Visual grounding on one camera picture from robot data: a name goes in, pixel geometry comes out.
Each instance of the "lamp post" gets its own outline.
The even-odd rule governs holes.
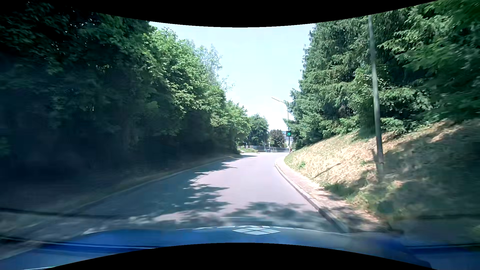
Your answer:
[[[372,16],[368,15],[368,32],[370,35],[370,56],[372,61],[372,88],[373,88],[373,113],[375,116],[375,133],[377,139],[377,158],[378,158],[378,174],[380,178],[384,172],[384,150],[382,146],[382,129],[380,122],[380,101],[378,99],[378,83],[377,70],[375,67],[375,39],[373,38]]]
[[[280,101],[280,100],[278,100],[278,99],[276,99],[276,98],[273,98],[273,99],[275,99],[275,100],[278,101],[278,102],[281,102],[281,103],[285,104],[285,106],[287,105],[287,102],[286,102],[286,101]],[[288,106],[287,106],[287,122],[288,122],[288,121],[289,121],[289,118],[288,118]],[[288,148],[289,148],[289,149],[291,148],[291,146],[290,146],[290,137],[288,137]]]

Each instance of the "roadside vegetation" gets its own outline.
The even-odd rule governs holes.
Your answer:
[[[311,31],[288,105],[296,151],[286,164],[388,220],[478,215],[478,1],[438,0],[372,17],[384,176],[376,170],[367,16]]]
[[[357,135],[337,135],[304,147],[285,163],[347,202],[389,220],[478,214],[480,119],[440,122],[398,138],[384,134],[381,181],[376,177],[375,138]]]
[[[226,99],[215,48],[147,21],[12,4],[0,63],[3,173],[162,166],[267,141],[266,119]]]

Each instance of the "dry grass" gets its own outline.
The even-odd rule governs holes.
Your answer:
[[[347,202],[387,219],[480,213],[480,119],[384,134],[385,177],[376,177],[375,138],[339,135],[285,163]]]

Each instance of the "foliage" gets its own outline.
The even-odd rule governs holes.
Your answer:
[[[232,152],[250,133],[246,110],[226,100],[213,47],[61,4],[2,11],[4,166],[86,169]]]
[[[401,134],[480,112],[480,5],[438,0],[375,14],[382,129]],[[316,24],[288,125],[297,147],[359,130],[372,134],[367,16]]]
[[[270,142],[270,146],[283,147],[285,144],[285,137],[283,136],[283,132],[279,129],[272,129],[268,133],[268,141]]]
[[[251,131],[248,135],[249,145],[263,146],[268,141],[268,121],[264,116],[259,114],[250,117]]]

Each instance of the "street lamp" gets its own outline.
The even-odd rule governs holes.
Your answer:
[[[287,102],[286,102],[286,101],[280,101],[280,100],[278,100],[278,99],[276,99],[276,98],[273,98],[273,99],[275,99],[275,100],[278,101],[278,102],[281,102],[281,103],[285,104],[285,106],[287,105]],[[288,122],[288,121],[289,121],[289,118],[288,118],[288,106],[287,106],[287,122]],[[288,137],[288,148],[291,148],[291,146],[290,146],[290,136]]]

